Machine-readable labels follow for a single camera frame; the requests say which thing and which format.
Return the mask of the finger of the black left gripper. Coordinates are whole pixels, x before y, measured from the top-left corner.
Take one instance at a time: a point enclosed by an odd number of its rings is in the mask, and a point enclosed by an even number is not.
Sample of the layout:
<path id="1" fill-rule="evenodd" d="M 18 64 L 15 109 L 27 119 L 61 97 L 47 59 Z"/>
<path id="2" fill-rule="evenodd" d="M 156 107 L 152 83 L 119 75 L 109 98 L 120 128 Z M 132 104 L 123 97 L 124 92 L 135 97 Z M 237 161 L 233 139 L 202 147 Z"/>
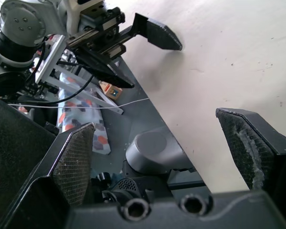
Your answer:
<path id="1" fill-rule="evenodd" d="M 149 43 L 163 50 L 181 51 L 183 45 L 177 35 L 165 24 L 147 18 L 139 13 L 135 14 L 132 26 L 119 33 L 122 43 L 140 35 Z"/>
<path id="2" fill-rule="evenodd" d="M 84 47 L 77 48 L 75 56 L 78 63 L 82 64 L 98 80 L 119 88 L 134 88 L 134 82 L 108 57 Z"/>

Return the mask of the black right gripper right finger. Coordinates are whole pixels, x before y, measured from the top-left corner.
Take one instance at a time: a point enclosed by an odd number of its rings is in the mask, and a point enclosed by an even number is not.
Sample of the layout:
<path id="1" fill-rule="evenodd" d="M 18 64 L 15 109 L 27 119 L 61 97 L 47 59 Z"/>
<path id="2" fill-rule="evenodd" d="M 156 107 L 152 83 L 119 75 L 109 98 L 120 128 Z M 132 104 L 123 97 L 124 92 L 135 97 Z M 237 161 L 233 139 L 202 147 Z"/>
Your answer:
<path id="1" fill-rule="evenodd" d="M 255 112 L 217 108 L 215 115 L 248 188 L 265 191 L 286 219 L 286 136 Z"/>

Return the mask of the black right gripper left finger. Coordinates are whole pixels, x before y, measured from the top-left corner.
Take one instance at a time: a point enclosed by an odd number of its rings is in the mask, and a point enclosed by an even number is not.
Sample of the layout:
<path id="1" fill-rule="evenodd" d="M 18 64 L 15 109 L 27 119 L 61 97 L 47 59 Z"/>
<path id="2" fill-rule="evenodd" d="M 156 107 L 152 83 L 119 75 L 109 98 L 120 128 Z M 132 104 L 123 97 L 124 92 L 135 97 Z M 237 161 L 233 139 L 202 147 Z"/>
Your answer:
<path id="1" fill-rule="evenodd" d="M 90 182 L 94 123 L 59 134 L 0 221 L 0 229 L 62 229 Z"/>

